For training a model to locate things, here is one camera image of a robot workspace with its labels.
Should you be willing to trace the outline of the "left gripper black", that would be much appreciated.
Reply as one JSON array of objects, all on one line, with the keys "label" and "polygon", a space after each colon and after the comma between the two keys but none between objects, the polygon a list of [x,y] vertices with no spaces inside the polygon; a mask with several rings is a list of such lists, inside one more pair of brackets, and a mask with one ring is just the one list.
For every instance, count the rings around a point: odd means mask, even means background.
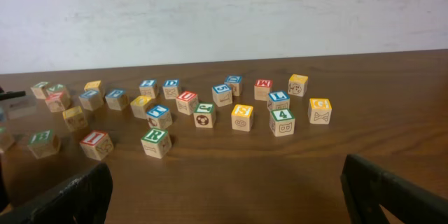
[{"label": "left gripper black", "polygon": [[0,101],[4,101],[7,99],[14,99],[18,97],[23,97],[26,95],[25,91],[4,91],[2,87],[0,87]]}]

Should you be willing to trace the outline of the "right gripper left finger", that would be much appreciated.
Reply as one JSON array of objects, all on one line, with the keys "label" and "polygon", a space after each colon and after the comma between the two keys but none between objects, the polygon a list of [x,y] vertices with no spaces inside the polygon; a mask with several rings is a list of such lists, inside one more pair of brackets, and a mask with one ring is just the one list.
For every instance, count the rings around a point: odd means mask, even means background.
[{"label": "right gripper left finger", "polygon": [[1,215],[1,222],[103,224],[112,191],[109,167],[100,163]]}]

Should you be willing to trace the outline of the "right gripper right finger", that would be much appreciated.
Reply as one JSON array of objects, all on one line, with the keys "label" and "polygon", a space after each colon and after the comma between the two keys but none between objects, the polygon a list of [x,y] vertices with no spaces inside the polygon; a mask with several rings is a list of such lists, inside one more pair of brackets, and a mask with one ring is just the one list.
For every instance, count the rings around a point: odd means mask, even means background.
[{"label": "right gripper right finger", "polygon": [[352,223],[388,223],[382,209],[403,223],[447,222],[445,198],[359,155],[346,156],[340,181]]}]

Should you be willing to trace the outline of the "green R block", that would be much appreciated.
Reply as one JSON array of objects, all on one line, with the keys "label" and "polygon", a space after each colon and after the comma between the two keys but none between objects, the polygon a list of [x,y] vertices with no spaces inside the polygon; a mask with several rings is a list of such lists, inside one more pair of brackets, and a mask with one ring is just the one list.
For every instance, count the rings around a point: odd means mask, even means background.
[{"label": "green R block", "polygon": [[172,141],[167,130],[151,128],[143,137],[141,144],[146,155],[162,159],[172,148]]}]

